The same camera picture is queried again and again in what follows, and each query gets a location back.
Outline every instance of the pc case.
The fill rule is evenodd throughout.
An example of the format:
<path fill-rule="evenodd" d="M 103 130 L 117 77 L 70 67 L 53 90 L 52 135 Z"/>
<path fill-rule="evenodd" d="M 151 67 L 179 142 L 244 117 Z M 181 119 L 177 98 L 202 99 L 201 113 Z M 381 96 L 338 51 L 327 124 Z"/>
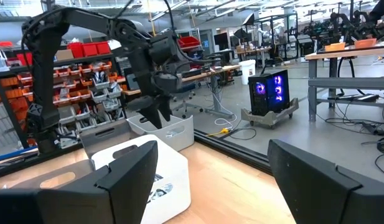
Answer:
<path fill-rule="evenodd" d="M 248 85 L 253 115 L 265 116 L 269 111 L 280 113 L 290 107 L 287 70 L 250 76 Z"/>

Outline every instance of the person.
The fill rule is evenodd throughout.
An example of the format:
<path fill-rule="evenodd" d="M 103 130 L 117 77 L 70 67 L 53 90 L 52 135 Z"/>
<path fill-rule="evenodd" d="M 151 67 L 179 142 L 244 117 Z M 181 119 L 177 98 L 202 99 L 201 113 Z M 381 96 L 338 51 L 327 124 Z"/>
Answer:
<path fill-rule="evenodd" d="M 374 9 L 369 13 L 369 22 L 377 24 L 377 21 L 384 16 L 384 0 L 379 0 Z"/>

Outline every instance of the workbench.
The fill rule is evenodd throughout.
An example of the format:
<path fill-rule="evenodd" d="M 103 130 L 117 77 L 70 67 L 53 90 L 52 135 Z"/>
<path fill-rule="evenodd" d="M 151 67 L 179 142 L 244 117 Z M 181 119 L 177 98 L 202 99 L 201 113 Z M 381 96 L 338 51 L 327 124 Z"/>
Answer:
<path fill-rule="evenodd" d="M 203 78 L 210 77 L 211 86 L 218 86 L 218 80 L 215 78 L 216 74 L 219 74 L 222 72 L 227 72 L 227 71 L 234 70 L 234 69 L 238 69 L 240 67 L 241 67 L 241 65 L 227 65 L 227 66 L 222 67 L 222 69 L 220 69 L 220 70 L 216 70 L 215 72 L 203 72 L 200 75 L 194 75 L 192 77 L 183 78 L 182 82 L 183 83 L 191 82 L 194 80 L 200 80 Z M 135 95 L 135 94 L 138 94 L 140 92 L 141 92 L 141 90 L 131 90 L 131 91 L 125 90 L 125 91 L 123 91 L 123 93 L 125 95 L 128 95 L 128 96 Z M 214 103 L 214 107 L 213 107 L 213 109 L 207 109 L 206 108 L 205 111 L 208 113 L 215 113 L 215 114 L 220 115 L 220 116 L 225 116 L 225 117 L 231 118 L 233 116 L 233 113 L 229 113 L 229 112 L 222 109 L 221 104 L 218 100 L 219 98 L 220 97 L 219 97 L 218 93 L 212 93 L 212 100 Z"/>
<path fill-rule="evenodd" d="M 357 57 L 363 55 L 383 55 L 384 43 L 380 43 L 370 49 L 354 49 L 354 46 L 345 48 L 343 52 L 326 52 L 323 54 L 309 54 L 305 59 L 309 61 L 308 79 L 308 102 L 309 102 L 309 121 L 316 121 L 316 108 L 319 103 L 329 103 L 329 107 L 335 106 L 335 100 L 327 98 L 317 98 L 317 88 L 328 88 L 329 98 L 335 98 L 336 89 L 360 89 L 360 90 L 384 90 L 384 77 L 376 78 L 337 78 L 337 58 L 338 57 Z M 329 77 L 317 77 L 317 61 L 329 58 Z M 365 106 L 384 106 L 384 103 L 377 102 L 356 102 L 337 100 L 337 103 Z"/>
<path fill-rule="evenodd" d="M 254 49 L 254 50 L 242 50 L 242 51 L 236 51 L 236 53 L 240 57 L 240 61 L 244 61 L 246 59 L 246 54 L 251 54 L 251 53 L 261 53 L 261 61 L 262 61 L 262 67 L 265 66 L 265 52 L 268 52 L 271 50 L 271 47 L 263 47 L 260 49 Z"/>
<path fill-rule="evenodd" d="M 188 159 L 192 203 L 166 223 L 295 223 L 272 176 L 199 143 L 180 153 Z M 56 157 L 1 177 L 0 189 L 87 158 L 84 149 Z M 66 181 L 54 177 L 44 187 Z"/>

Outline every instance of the office chair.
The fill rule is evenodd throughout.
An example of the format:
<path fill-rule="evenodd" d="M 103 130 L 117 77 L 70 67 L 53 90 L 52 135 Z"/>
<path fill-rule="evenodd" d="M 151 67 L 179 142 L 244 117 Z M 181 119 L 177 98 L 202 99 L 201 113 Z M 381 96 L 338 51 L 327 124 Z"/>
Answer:
<path fill-rule="evenodd" d="M 194 104 L 191 104 L 191 103 L 186 103 L 186 100 L 187 98 L 185 99 L 184 95 L 185 94 L 188 94 L 188 97 L 189 97 L 189 100 L 191 100 L 193 98 L 193 96 L 195 96 L 195 92 L 193 90 L 195 90 L 197 88 L 197 86 L 200 86 L 198 85 L 196 82 L 192 82 L 192 83 L 186 83 L 182 86 L 181 89 L 178 90 L 177 93 L 175 93 L 175 95 L 179 95 L 181 96 L 182 98 L 182 104 L 176 106 L 174 109 L 172 109 L 173 111 L 176 110 L 176 111 L 179 111 L 179 109 L 183 108 L 184 109 L 184 112 L 182 114 L 182 118 L 186 118 L 186 112 L 187 112 L 187 108 L 200 108 L 199 111 L 200 112 L 203 112 L 203 108 L 201 106 L 198 106 L 198 105 L 194 105 Z M 174 102 L 177 101 L 177 97 L 174 96 L 172 98 L 174 100 Z"/>

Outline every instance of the white bucket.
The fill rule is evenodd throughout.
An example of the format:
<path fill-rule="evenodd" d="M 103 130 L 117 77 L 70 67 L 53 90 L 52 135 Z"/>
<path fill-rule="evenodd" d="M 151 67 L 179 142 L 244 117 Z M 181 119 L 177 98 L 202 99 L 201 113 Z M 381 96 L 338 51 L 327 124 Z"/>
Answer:
<path fill-rule="evenodd" d="M 239 62 L 241 65 L 241 84 L 248 85 L 248 77 L 255 75 L 255 60 L 247 60 L 244 62 Z"/>

